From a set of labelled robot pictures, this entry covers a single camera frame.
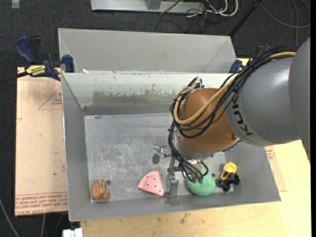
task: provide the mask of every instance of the yellow clamp label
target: yellow clamp label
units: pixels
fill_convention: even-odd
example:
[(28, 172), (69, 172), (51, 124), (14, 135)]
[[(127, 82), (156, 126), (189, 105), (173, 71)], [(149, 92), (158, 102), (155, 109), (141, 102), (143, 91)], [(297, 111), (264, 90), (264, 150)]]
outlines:
[(26, 72), (33, 75), (33, 76), (37, 76), (39, 74), (43, 74), (45, 72), (45, 66), (43, 65), (32, 65), (29, 66), (26, 69)]

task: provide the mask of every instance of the wooden table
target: wooden table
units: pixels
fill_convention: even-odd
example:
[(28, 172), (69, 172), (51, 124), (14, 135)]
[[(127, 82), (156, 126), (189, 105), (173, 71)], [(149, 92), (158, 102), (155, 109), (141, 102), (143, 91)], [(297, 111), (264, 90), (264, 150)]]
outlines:
[(281, 202), (82, 221), (84, 237), (311, 236), (311, 165), (301, 141), (275, 146)]

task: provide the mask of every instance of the yellow cable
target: yellow cable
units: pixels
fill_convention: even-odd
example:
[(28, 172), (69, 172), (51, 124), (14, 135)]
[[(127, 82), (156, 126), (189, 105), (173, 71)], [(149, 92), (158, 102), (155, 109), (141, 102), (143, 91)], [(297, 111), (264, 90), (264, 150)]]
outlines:
[(285, 56), (285, 55), (294, 56), (295, 54), (296, 54), (295, 52), (281, 52), (281, 53), (270, 55), (268, 58), (274, 58), (274, 57)]
[[(275, 58), (275, 57), (278, 57), (278, 56), (286, 56), (286, 55), (294, 56), (295, 52), (276, 53), (276, 54), (273, 54), (273, 55), (269, 56), (268, 59), (269, 58)], [(176, 101), (176, 103), (174, 105), (174, 111), (173, 111), (174, 120), (178, 124), (182, 124), (182, 125), (190, 124), (193, 121), (195, 121), (208, 108), (208, 106), (233, 82), (234, 79), (235, 78), (232, 78), (222, 88), (220, 88), (193, 116), (191, 116), (188, 119), (181, 120), (178, 117), (179, 103), (180, 103), (181, 99), (184, 97), (184, 95), (186, 95), (191, 90), (193, 90), (197, 86), (197, 84), (194, 84), (191, 88), (188, 88), (188, 89), (184, 90), (182, 92), (182, 94), (180, 96), (178, 96), (177, 101)]]
[(177, 110), (179, 108), (179, 101), (182, 99), (182, 97), (184, 97), (182, 94), (187, 94), (192, 89), (189, 88), (189, 89), (183, 91), (182, 94), (177, 98), (176, 104), (174, 105), (174, 111), (173, 111), (174, 120), (178, 124), (184, 124), (184, 125), (190, 124), (191, 122), (195, 121), (207, 109), (207, 107), (233, 82), (234, 79), (235, 78), (232, 78), (231, 80), (229, 80), (193, 116), (191, 116), (190, 118), (188, 118), (186, 120), (179, 119)]

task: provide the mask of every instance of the brown toy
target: brown toy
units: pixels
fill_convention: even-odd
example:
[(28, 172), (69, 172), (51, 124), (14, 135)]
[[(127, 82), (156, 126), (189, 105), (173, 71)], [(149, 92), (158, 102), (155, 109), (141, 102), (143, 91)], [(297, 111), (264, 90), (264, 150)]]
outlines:
[(107, 199), (109, 188), (104, 179), (98, 179), (92, 186), (91, 195), (94, 200)]

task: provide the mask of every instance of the green ball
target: green ball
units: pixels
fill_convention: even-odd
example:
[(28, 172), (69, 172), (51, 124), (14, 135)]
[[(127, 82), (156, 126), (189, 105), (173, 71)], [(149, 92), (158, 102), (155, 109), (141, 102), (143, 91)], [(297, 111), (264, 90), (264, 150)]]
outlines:
[(190, 191), (197, 196), (208, 196), (214, 191), (216, 184), (213, 177), (209, 174), (204, 176), (203, 181), (200, 183), (197, 181), (196, 183), (191, 182), (187, 179), (187, 185)]

